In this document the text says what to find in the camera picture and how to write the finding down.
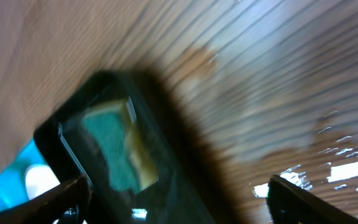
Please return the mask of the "green and yellow sponge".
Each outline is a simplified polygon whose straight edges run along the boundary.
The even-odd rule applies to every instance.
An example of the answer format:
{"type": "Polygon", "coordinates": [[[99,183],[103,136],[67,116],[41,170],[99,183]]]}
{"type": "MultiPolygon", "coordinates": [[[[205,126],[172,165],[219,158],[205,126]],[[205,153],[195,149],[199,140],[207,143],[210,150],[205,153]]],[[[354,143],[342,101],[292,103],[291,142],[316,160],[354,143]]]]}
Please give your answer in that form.
{"type": "Polygon", "coordinates": [[[130,98],[91,107],[81,125],[101,150],[112,189],[138,194],[158,182],[158,169],[138,129],[130,98]]]}

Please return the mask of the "white plate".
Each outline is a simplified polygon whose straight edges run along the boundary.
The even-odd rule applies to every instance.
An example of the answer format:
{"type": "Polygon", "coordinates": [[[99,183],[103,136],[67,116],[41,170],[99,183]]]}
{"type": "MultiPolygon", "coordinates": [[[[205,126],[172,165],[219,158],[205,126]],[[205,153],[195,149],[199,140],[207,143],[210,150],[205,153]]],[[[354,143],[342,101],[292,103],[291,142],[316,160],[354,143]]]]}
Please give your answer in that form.
{"type": "Polygon", "coordinates": [[[60,181],[46,164],[31,165],[25,173],[25,190],[29,200],[58,186],[60,181]]]}

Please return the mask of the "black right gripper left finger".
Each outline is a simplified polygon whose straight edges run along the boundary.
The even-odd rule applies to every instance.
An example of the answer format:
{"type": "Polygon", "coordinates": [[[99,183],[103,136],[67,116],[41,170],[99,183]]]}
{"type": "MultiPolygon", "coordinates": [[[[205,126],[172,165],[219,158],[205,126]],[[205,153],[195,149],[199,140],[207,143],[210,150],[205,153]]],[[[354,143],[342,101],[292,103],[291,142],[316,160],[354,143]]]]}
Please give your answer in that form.
{"type": "Polygon", "coordinates": [[[66,180],[22,205],[0,212],[0,224],[53,223],[69,209],[75,209],[73,223],[88,216],[91,189],[84,175],[66,180]]]}

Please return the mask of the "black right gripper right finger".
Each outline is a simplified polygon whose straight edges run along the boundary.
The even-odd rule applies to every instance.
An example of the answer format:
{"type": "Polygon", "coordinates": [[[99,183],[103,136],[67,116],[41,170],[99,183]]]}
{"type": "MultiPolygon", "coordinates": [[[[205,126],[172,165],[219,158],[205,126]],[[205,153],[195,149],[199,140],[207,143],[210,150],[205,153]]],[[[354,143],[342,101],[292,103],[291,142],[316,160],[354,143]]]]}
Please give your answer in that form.
{"type": "Polygon", "coordinates": [[[279,175],[270,177],[266,203],[275,224],[358,224],[358,218],[279,175]]]}

